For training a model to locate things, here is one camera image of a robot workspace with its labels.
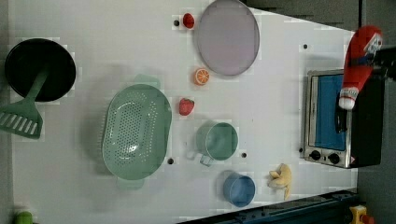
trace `frying pan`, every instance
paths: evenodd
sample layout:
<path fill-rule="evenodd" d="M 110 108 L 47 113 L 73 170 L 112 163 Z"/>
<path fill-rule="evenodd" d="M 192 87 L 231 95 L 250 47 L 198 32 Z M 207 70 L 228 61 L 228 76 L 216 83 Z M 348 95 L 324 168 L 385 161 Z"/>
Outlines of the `frying pan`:
<path fill-rule="evenodd" d="M 8 84 L 20 96 L 26 97 L 45 63 L 49 74 L 35 100 L 58 100 L 73 87 L 76 65 L 64 47 L 48 39 L 25 40 L 11 50 L 6 58 Z"/>

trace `plate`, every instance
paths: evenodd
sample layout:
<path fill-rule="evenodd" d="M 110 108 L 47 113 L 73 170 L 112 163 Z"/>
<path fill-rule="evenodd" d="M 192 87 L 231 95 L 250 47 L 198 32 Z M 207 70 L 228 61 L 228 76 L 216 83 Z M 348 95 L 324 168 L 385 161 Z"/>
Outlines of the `plate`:
<path fill-rule="evenodd" d="M 234 76 L 254 63 L 260 32 L 250 9 L 237 0 L 218 0 L 204 12 L 197 27 L 197 46 L 206 65 Z"/>

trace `orange slice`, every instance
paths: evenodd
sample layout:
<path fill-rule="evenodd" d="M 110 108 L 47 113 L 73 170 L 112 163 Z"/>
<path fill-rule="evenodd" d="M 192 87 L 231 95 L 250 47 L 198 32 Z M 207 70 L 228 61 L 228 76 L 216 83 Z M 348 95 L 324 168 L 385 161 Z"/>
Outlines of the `orange slice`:
<path fill-rule="evenodd" d="M 204 68 L 199 68 L 194 74 L 194 83 L 198 86 L 204 86 L 209 80 L 209 72 Z"/>

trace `black cable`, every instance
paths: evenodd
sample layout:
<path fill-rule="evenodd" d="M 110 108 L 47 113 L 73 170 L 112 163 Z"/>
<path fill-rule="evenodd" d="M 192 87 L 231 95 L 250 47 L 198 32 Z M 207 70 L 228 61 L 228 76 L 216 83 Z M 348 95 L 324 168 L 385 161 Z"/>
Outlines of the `black cable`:
<path fill-rule="evenodd" d="M 363 12 L 363 0 L 359 0 L 359 28 L 361 28 L 361 23 L 362 23 L 362 12 Z"/>

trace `oven knob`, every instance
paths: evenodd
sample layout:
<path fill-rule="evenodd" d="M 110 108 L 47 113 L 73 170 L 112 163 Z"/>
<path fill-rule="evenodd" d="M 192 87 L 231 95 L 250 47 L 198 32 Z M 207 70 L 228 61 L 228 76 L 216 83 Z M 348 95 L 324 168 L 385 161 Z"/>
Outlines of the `oven knob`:
<path fill-rule="evenodd" d="M 337 164 L 338 162 L 340 162 L 340 157 L 335 153 L 330 155 L 328 158 L 332 164 Z"/>
<path fill-rule="evenodd" d="M 320 152 L 314 150 L 311 152 L 311 154 L 309 154 L 309 156 L 312 157 L 314 161 L 318 161 L 320 159 Z"/>

